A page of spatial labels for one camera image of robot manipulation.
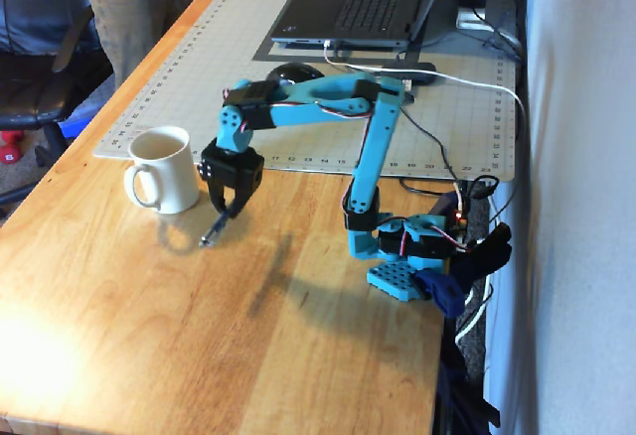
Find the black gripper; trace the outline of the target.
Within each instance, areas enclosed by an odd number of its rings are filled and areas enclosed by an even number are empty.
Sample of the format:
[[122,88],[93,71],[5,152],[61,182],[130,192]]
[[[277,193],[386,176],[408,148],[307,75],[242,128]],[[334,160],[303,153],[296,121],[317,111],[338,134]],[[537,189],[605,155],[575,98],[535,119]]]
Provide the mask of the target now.
[[[228,211],[236,218],[259,187],[264,158],[252,147],[233,153],[222,149],[214,139],[202,152],[200,176],[208,184],[211,203],[219,214]],[[227,206],[225,188],[235,190],[235,197]]]

